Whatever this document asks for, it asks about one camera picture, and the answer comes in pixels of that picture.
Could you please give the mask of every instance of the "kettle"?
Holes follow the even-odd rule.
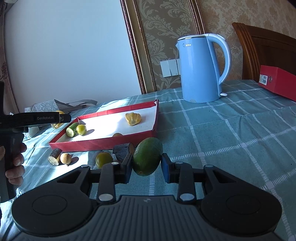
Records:
[[[220,75],[213,43],[221,46],[225,68]],[[227,94],[221,84],[231,70],[231,52],[222,36],[218,34],[188,35],[177,40],[180,56],[180,73],[183,99],[195,103],[218,100]]]

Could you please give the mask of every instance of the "kettle handle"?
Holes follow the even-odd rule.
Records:
[[[224,68],[222,75],[219,78],[219,85],[220,85],[221,83],[224,82],[224,80],[226,79],[226,77],[228,76],[228,74],[231,70],[231,51],[230,51],[230,48],[229,48],[227,42],[225,41],[225,38],[223,38],[222,36],[220,36],[218,34],[206,34],[206,35],[207,35],[207,39],[210,42],[214,42],[214,43],[219,44],[223,50],[223,53],[224,53],[225,68]]]

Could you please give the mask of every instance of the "finger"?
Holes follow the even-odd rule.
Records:
[[[13,185],[20,186],[22,185],[24,178],[23,177],[9,178],[8,181]]]
[[[5,172],[7,178],[21,177],[25,173],[24,166],[17,166]]]
[[[13,164],[17,167],[25,162],[24,156],[22,154],[18,154],[14,159],[13,159]]]
[[[25,143],[21,143],[20,144],[20,153],[23,153],[23,152],[25,152],[27,150],[27,146],[26,146],[26,144]]]
[[[0,161],[3,159],[4,155],[5,155],[5,148],[4,148],[4,146],[1,146],[0,147]]]

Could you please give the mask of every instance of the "ribbed gray panel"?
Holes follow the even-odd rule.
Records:
[[[173,196],[122,196],[101,206],[82,228],[59,237],[34,237],[25,233],[14,241],[280,241],[275,234],[234,237],[208,225],[191,205]]]

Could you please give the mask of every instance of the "wooden chair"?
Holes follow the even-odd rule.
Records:
[[[232,23],[243,48],[242,79],[259,81],[260,66],[296,75],[296,39],[264,28]]]

